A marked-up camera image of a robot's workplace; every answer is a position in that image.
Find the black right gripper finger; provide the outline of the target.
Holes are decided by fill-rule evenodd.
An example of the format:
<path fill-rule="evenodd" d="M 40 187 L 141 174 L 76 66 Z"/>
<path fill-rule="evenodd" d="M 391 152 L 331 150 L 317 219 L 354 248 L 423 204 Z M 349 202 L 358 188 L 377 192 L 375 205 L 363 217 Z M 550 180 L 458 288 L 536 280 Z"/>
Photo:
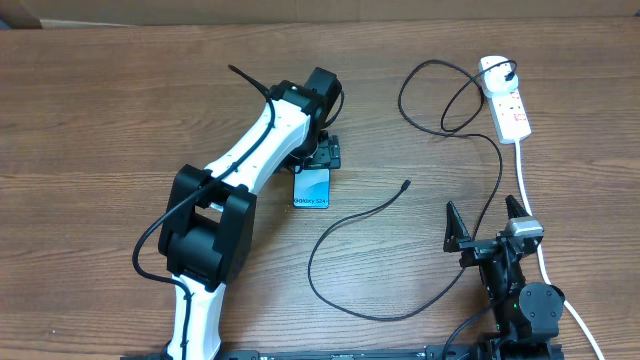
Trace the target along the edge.
<path fill-rule="evenodd" d="M 471 241 L 471 236 L 454 203 L 446 204 L 446 228 L 444 235 L 443 251 L 459 252 L 461 245 Z"/>
<path fill-rule="evenodd" d="M 529 212 L 516 200 L 513 195 L 508 195 L 505 198 L 505 203 L 509 219 L 529 216 Z"/>

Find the Samsung Galaxy smartphone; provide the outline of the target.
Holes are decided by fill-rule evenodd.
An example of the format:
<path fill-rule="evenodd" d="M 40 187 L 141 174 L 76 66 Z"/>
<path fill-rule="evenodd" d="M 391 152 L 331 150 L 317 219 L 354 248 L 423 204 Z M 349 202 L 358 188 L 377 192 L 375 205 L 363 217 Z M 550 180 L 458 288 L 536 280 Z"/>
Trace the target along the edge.
<path fill-rule="evenodd" d="M 330 205 L 330 170 L 301 170 L 294 175 L 293 205 L 327 209 Z"/>

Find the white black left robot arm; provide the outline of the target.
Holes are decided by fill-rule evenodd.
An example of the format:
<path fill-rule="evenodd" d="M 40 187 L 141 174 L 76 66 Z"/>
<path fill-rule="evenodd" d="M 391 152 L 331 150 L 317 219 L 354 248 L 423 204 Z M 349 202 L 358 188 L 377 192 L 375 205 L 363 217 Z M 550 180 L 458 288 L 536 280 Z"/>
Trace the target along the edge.
<path fill-rule="evenodd" d="M 221 158 L 175 176 L 158 250 L 176 290 L 174 332 L 162 359 L 213 359 L 221 348 L 225 290 L 251 248 L 257 195 L 282 167 L 296 172 L 340 166 L 338 139 L 326 129 L 344 101 L 336 74 L 317 67 L 302 85 L 257 83 L 265 107 Z"/>

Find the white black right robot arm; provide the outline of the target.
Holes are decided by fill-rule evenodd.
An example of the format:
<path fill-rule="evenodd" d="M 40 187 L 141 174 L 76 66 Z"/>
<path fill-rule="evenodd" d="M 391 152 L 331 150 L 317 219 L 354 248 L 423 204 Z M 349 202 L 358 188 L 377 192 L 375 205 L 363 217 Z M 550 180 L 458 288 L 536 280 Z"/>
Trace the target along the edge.
<path fill-rule="evenodd" d="M 443 250 L 461 255 L 462 269 L 476 267 L 489 304 L 461 324 L 442 348 L 443 359 L 562 359 L 559 335 L 564 293 L 542 282 L 528 283 L 520 261 L 534 254 L 543 239 L 541 223 L 514 196 L 505 199 L 508 222 L 492 239 L 474 240 L 453 202 L 446 204 Z M 492 313 L 496 331 L 481 335 L 472 345 L 452 342 L 469 325 Z"/>

